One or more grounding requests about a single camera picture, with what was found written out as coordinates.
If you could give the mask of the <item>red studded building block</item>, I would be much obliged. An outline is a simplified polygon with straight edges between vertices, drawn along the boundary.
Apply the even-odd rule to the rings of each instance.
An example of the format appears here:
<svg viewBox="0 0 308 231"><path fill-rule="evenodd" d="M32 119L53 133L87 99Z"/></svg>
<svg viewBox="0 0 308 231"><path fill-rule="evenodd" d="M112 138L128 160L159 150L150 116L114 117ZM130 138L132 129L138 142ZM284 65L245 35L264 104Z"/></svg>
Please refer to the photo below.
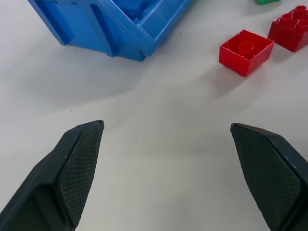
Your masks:
<svg viewBox="0 0 308 231"><path fill-rule="evenodd" d="M308 45L308 8L296 6L290 12L275 19L270 27L268 39L289 51L297 52Z"/></svg>

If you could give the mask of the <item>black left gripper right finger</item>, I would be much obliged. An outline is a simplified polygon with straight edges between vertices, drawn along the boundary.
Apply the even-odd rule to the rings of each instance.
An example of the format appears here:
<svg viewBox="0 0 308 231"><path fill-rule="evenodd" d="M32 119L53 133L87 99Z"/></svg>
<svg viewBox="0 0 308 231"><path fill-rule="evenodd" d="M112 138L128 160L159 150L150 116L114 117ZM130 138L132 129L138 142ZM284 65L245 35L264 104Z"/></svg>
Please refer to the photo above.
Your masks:
<svg viewBox="0 0 308 231"><path fill-rule="evenodd" d="M281 135L240 123L230 131L248 189L271 231L308 231L308 162Z"/></svg>

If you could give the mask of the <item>blue plastic bin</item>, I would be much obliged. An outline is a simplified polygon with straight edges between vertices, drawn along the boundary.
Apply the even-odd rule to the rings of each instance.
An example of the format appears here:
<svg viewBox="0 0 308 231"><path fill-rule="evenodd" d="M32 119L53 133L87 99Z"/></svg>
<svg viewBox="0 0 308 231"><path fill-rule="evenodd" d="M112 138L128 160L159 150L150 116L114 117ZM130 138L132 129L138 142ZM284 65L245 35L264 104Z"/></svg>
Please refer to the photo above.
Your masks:
<svg viewBox="0 0 308 231"><path fill-rule="evenodd" d="M143 61L193 0L28 0L63 46Z"/></svg>

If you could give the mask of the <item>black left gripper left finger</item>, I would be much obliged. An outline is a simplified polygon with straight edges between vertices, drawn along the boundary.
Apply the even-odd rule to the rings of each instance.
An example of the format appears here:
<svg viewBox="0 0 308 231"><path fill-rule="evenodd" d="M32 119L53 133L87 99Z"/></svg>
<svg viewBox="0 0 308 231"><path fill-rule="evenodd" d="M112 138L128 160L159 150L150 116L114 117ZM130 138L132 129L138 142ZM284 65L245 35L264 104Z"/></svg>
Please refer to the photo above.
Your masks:
<svg viewBox="0 0 308 231"><path fill-rule="evenodd" d="M95 175L104 122L63 134L0 213L0 231L75 231Z"/></svg>

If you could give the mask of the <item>red hollow-side-up building block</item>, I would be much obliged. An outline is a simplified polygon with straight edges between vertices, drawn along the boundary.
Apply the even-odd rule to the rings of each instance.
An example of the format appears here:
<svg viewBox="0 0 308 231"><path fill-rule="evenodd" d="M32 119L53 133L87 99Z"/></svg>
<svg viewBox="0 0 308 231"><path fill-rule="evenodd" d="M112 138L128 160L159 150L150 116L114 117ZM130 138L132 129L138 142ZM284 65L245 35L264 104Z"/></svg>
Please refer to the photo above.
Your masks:
<svg viewBox="0 0 308 231"><path fill-rule="evenodd" d="M274 44L271 39L242 30L220 46L218 61L247 77L269 59Z"/></svg>

